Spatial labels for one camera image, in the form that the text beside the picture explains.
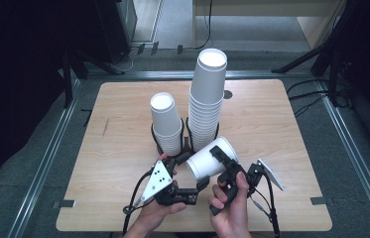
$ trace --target stack of paper cups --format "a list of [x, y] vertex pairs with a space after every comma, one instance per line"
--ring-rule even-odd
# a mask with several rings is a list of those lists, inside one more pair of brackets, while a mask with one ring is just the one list
[[182, 151], [182, 120], [175, 100], [167, 92], [160, 92], [151, 98], [154, 136], [162, 151], [175, 156]]
[[188, 129], [192, 149], [199, 151], [215, 139], [224, 96], [227, 56], [217, 49], [200, 52], [189, 90]]

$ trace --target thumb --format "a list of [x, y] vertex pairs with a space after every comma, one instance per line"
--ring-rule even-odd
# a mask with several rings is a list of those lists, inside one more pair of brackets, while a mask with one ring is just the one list
[[183, 202], [175, 203], [170, 206], [170, 214], [175, 214], [185, 209], [186, 209], [186, 205]]
[[237, 197], [238, 199], [247, 199], [247, 192], [249, 190], [249, 184], [247, 183], [246, 177], [243, 172], [239, 172], [236, 176], [236, 183], [238, 187]]

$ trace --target hand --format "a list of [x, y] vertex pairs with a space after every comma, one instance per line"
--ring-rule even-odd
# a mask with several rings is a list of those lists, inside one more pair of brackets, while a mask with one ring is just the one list
[[212, 187], [214, 196], [208, 198], [209, 204], [223, 209], [216, 216], [210, 213], [210, 221], [215, 229], [218, 237], [251, 237], [247, 225], [247, 191], [249, 184], [242, 172], [236, 176], [238, 187], [237, 195], [228, 207], [224, 208], [224, 203], [227, 201], [227, 196], [224, 189], [227, 188], [226, 183], [219, 182]]
[[[162, 154], [159, 156], [157, 161], [165, 159], [166, 157], [167, 154]], [[151, 233], [161, 225], [167, 215], [175, 214], [186, 208], [186, 205], [183, 202], [164, 206], [160, 205], [156, 200], [148, 200], [145, 204], [148, 205], [142, 208], [138, 218], [124, 236], [125, 238], [149, 237]]]

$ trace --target metal frame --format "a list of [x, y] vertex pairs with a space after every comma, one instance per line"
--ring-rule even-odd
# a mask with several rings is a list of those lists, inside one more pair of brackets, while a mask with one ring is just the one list
[[[317, 87], [319, 90], [326, 90], [326, 85], [323, 82], [318, 82]], [[358, 150], [351, 133], [345, 125], [342, 115], [339, 113], [339, 109], [334, 107], [332, 102], [327, 97], [323, 98], [323, 103], [327, 112], [329, 113], [330, 118], [332, 119], [339, 137], [341, 138], [342, 144], [348, 153], [348, 157], [351, 160], [352, 166], [357, 172], [357, 175], [370, 200], [370, 171], [366, 165], [366, 162]]]
[[[106, 73], [94, 73], [93, 77], [104, 77], [108, 81], [140, 81], [140, 80], [191, 80], [193, 77], [193, 71], [136, 71], [129, 72], [122, 75], [107, 75]], [[286, 77], [305, 77], [312, 78], [309, 71], [292, 71], [285, 74], [271, 73], [268, 70], [229, 70], [226, 73], [226, 79], [256, 79], [256, 78], [286, 78]], [[317, 83], [317, 88], [325, 90], [326, 85], [323, 82]], [[74, 95], [78, 95], [80, 92], [80, 82], [77, 79], [73, 86]], [[370, 171], [359, 152], [354, 139], [348, 131], [345, 122], [338, 108], [333, 107], [332, 103], [328, 98], [323, 98], [323, 103], [326, 110], [331, 118], [339, 137], [348, 153], [351, 163], [357, 172], [357, 175], [362, 182], [364, 189], [370, 199]], [[22, 206], [18, 212], [18, 215], [13, 223], [11, 231], [8, 237], [21, 237], [28, 224], [30, 216], [36, 205], [37, 199], [39, 198], [42, 187], [46, 181], [49, 170], [52, 166], [53, 159], [56, 151], [58, 150], [59, 144], [62, 140], [67, 123], [69, 122], [72, 111], [76, 105], [76, 97], [73, 99], [71, 105], [63, 111], [61, 120], [55, 130], [53, 137], [49, 143], [46, 153], [42, 159], [42, 162], [37, 170], [37, 173], [30, 185], [30, 188], [24, 197]]]

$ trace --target wooden table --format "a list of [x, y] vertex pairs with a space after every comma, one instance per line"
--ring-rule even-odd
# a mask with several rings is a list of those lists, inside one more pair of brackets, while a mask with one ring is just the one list
[[[61, 208], [60, 231], [121, 231], [133, 189], [158, 157], [151, 136], [151, 97], [170, 93], [182, 118], [187, 117], [190, 81], [108, 82], [97, 96], [64, 199], [74, 207]], [[274, 186], [275, 204], [282, 231], [326, 231], [332, 226], [326, 205], [312, 205], [322, 197], [298, 124], [283, 84], [277, 79], [227, 80], [233, 94], [223, 101], [219, 136], [238, 154], [243, 168], [261, 158], [285, 186]], [[185, 165], [174, 177], [180, 187], [193, 188], [195, 180]], [[210, 185], [199, 194], [197, 205], [169, 216], [158, 231], [212, 231], [207, 197]], [[146, 185], [140, 187], [139, 197]], [[264, 179], [258, 189], [268, 198]], [[253, 197], [267, 205], [255, 193]], [[249, 199], [249, 229], [271, 231], [267, 217]], [[130, 224], [136, 219], [134, 212]]]

